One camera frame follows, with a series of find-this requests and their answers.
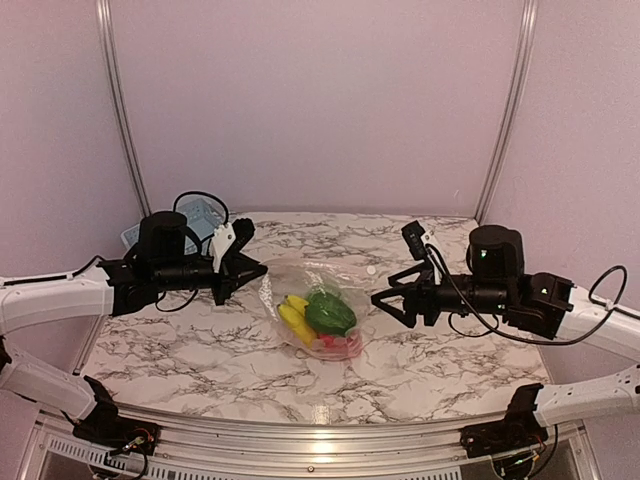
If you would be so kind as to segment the clear zip top bag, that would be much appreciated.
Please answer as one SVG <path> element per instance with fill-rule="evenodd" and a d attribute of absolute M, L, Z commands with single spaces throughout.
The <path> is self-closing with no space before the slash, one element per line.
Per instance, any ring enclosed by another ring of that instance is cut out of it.
<path fill-rule="evenodd" d="M 373 267 L 286 258 L 266 266 L 256 293 L 285 343 L 326 361 L 360 355 L 377 279 Z"/>

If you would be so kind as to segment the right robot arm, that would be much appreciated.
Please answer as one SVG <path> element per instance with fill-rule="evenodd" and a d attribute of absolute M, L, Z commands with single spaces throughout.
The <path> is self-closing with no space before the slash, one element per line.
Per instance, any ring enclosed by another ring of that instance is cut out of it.
<path fill-rule="evenodd" d="M 488 316 L 517 329 L 509 334 L 494 326 L 497 336 L 525 344 L 568 347 L 589 343 L 609 352 L 639 358 L 639 314 L 620 308 L 593 290 L 571 280 L 524 267 L 521 234 L 500 225 L 475 228 L 469 235 L 466 274 L 453 275 L 437 248 L 427 243 L 418 222 L 402 229 L 416 265 L 388 279 L 389 287 L 374 294 L 372 304 L 413 328 L 422 319 L 435 324 L 443 312 L 473 316 L 487 325 Z M 639 368 L 564 385 L 531 384 L 514 393 L 495 438 L 515 448 L 535 425 L 548 427 L 574 419 L 639 410 Z"/>

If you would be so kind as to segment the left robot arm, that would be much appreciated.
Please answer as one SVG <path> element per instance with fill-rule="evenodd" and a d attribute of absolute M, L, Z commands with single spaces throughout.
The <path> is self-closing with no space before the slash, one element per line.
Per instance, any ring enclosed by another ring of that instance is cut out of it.
<path fill-rule="evenodd" d="M 57 323 L 126 316 L 169 292 L 211 292 L 225 304 L 267 268 L 245 255 L 255 226 L 225 221 L 204 248 L 185 215 L 160 211 L 144 218 L 137 242 L 121 259 L 98 257 L 76 271 L 1 282 L 1 387 L 53 407 L 106 445 L 125 438 L 126 423 L 107 389 L 91 377 L 64 371 L 10 342 L 16 332 L 51 333 Z"/>

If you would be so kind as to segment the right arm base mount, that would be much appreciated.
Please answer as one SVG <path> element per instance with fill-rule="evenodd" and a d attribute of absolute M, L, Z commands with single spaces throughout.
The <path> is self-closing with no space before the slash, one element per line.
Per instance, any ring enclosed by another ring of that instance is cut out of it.
<path fill-rule="evenodd" d="M 502 419 L 464 427 L 460 445 L 469 458 L 477 458 L 542 444 L 548 438 L 535 420 Z"/>

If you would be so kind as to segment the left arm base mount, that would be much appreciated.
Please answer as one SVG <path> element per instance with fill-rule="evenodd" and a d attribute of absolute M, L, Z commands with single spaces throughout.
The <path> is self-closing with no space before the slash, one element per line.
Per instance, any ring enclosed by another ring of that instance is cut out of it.
<path fill-rule="evenodd" d="M 73 435 L 91 443 L 115 450 L 152 455 L 155 451 L 160 426 L 133 418 L 116 416 L 106 420 L 83 420 L 73 428 Z"/>

